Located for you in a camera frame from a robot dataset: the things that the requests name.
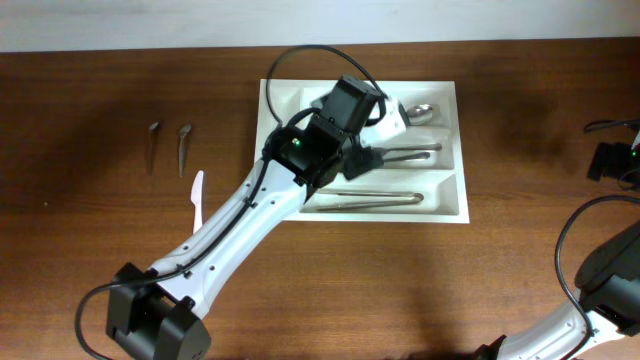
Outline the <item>metal fork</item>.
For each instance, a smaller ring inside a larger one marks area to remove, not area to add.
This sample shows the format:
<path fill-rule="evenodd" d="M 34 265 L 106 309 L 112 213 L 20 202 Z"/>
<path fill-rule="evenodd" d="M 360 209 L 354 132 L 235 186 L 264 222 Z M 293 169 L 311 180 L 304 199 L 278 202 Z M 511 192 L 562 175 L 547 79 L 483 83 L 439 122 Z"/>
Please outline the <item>metal fork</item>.
<path fill-rule="evenodd" d="M 404 162 L 404 161 L 422 161 L 422 160 L 429 159 L 430 156 L 431 154 L 429 152 L 415 152 L 415 153 L 403 155 L 403 156 L 384 158 L 383 161 L 385 163 Z"/>
<path fill-rule="evenodd" d="M 440 143 L 431 143 L 431 144 L 421 144 L 421 145 L 400 145 L 400 146 L 391 146 L 391 147 L 374 147 L 375 150 L 380 151 L 382 153 L 389 153 L 393 151 L 441 151 L 442 144 Z"/>

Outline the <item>dark metal rod utensil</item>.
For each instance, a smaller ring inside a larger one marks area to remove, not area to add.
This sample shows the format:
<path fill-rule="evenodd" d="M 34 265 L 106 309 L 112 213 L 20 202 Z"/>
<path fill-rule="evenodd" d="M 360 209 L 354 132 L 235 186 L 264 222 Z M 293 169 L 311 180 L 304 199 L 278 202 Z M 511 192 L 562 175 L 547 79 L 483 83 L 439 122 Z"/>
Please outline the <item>dark metal rod utensil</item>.
<path fill-rule="evenodd" d="M 424 195 L 418 192 L 319 190 L 317 194 L 354 198 L 354 201 L 331 202 L 318 206 L 317 210 L 322 212 L 419 205 L 424 200 Z"/>

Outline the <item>white plastic knife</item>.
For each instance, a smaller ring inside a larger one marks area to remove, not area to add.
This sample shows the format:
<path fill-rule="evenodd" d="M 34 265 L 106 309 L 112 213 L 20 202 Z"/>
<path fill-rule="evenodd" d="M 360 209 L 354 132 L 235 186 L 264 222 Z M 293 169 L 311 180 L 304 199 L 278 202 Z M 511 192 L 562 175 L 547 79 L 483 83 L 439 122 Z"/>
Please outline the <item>white plastic knife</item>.
<path fill-rule="evenodd" d="M 196 233 L 203 226 L 203 186 L 204 171 L 199 170 L 192 183 L 190 194 L 190 200 L 194 207 L 193 233 Z"/>

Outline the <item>dark metal knife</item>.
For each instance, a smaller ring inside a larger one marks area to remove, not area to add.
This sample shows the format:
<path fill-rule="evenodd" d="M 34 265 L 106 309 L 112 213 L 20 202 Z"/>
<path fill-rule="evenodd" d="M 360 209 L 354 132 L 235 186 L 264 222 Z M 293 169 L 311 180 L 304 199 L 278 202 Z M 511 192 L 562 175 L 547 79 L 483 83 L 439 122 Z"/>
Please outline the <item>dark metal knife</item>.
<path fill-rule="evenodd" d="M 182 126 L 178 131 L 179 143 L 178 143 L 178 171 L 179 176 L 184 176 L 186 155 L 187 155 L 187 138 L 192 130 L 191 124 Z"/>
<path fill-rule="evenodd" d="M 160 128 L 160 122 L 157 121 L 152 123 L 147 130 L 145 161 L 146 161 L 146 173 L 148 175 L 151 175 L 153 172 L 155 146 L 156 146 L 156 140 L 157 140 L 157 134 L 158 134 L 159 128 Z"/>

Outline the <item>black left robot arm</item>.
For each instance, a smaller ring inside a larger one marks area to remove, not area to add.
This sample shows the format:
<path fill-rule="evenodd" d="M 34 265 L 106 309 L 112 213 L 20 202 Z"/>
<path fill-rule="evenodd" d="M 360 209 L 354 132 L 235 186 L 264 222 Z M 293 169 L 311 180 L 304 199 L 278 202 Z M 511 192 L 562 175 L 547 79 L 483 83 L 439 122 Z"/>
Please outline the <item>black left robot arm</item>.
<path fill-rule="evenodd" d="M 409 125 L 401 103 L 352 76 L 267 137 L 229 200 L 189 239 L 142 271 L 125 264 L 110 290 L 106 334 L 134 359 L 202 359 L 203 323 L 239 265 L 279 223 L 338 174 L 382 164 L 375 145 Z"/>

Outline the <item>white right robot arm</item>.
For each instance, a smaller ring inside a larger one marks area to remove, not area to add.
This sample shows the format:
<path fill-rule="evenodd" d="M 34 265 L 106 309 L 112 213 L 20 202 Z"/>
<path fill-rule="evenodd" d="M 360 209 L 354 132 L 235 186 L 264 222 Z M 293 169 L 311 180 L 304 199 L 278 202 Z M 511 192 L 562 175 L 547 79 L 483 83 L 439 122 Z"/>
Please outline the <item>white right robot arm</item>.
<path fill-rule="evenodd" d="M 470 355 L 484 360 L 574 359 L 609 341 L 639 334 L 639 224 L 637 222 L 592 251 L 579 267 L 570 290 L 561 266 L 566 237 L 588 209 L 612 202 L 639 204 L 626 194 L 606 195 L 581 205 L 562 228 L 554 267 L 567 302 L 531 328 L 503 335 Z"/>

